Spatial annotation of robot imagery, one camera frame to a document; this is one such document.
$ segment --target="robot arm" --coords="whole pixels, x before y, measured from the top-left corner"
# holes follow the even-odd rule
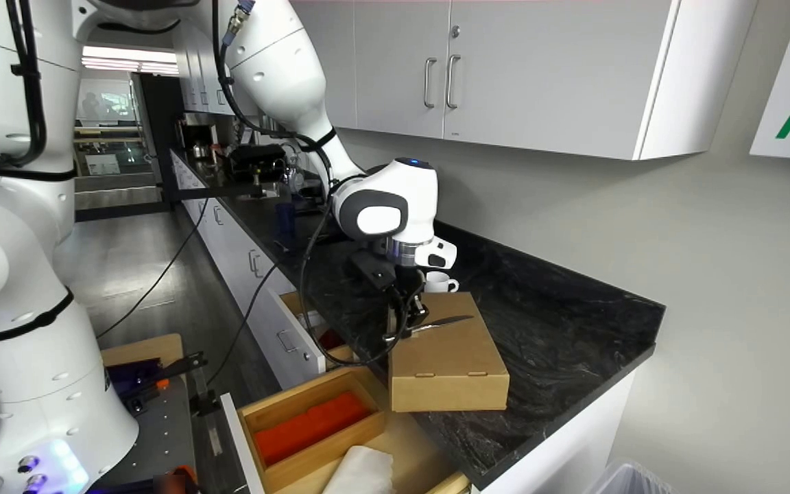
[[[324,106],[327,79],[309,36],[288,0],[240,0],[225,33],[235,98],[309,140],[309,161],[329,177],[332,208],[351,238],[390,238],[395,267],[449,269],[454,243],[432,232],[435,169],[423,160],[357,168]]]

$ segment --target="drawer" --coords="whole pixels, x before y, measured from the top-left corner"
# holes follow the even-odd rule
[[[327,356],[296,319],[296,293],[263,289],[250,316],[253,334],[283,389],[327,369]]]
[[[258,431],[298,418],[306,409],[336,397],[339,391],[351,391],[353,397],[358,397],[366,413],[273,464],[259,461],[258,445],[253,438]],[[235,445],[240,475],[253,494],[279,490],[288,483],[314,471],[318,467],[336,461],[347,448],[365,445],[377,435],[387,428],[383,400],[383,389],[366,367],[339,367],[311,380],[303,380],[302,386],[277,391],[240,409],[235,409],[229,396],[218,397],[226,419],[226,434]]]

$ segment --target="granite countertop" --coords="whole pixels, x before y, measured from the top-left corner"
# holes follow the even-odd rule
[[[222,205],[298,286],[302,250],[321,217],[298,217],[296,243],[283,250],[277,201],[244,201],[226,194],[222,175],[198,175],[222,187]],[[508,412],[435,412],[414,419],[475,486],[486,488],[652,353],[663,304],[451,225],[439,223],[435,232],[458,243],[449,275],[460,291],[475,293],[509,369],[509,396]],[[306,298],[347,346],[377,353],[387,298],[351,271],[357,241],[327,232],[321,238],[303,271]]]

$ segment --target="cardboard box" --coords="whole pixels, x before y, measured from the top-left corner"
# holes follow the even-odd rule
[[[255,431],[263,431],[288,418],[296,418],[306,412],[309,407],[318,407],[339,391],[353,391],[370,409],[370,413],[362,418],[358,422],[351,422],[324,435],[314,445],[306,445],[303,450],[277,464],[259,461],[258,448],[253,441]],[[255,467],[259,471],[265,490],[284,488],[288,483],[309,475],[311,470],[339,459],[351,445],[365,445],[387,428],[383,389],[366,367],[339,367],[339,369],[324,374],[294,389],[277,391],[270,397],[263,397],[253,407],[239,409],[239,418],[240,418],[240,428],[244,428],[246,445],[253,450],[253,459],[255,459]]]
[[[391,412],[508,409],[509,374],[471,293],[427,293],[429,330],[399,341],[390,356]]]

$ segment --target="black countertop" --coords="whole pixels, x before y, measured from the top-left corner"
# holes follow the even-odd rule
[[[210,172],[198,175],[209,187],[226,183]],[[296,243],[283,250],[277,201],[244,201],[226,187],[218,191],[222,205],[298,286],[302,246],[321,217],[298,217]],[[652,353],[663,304],[451,225],[435,225],[435,232],[458,243],[458,264],[449,275],[458,276],[460,291],[475,293],[509,369],[509,396],[508,412],[414,418],[442,453],[486,488]],[[387,298],[347,269],[357,250],[357,241],[324,232],[306,264],[303,289],[309,304],[347,346],[377,353]]]

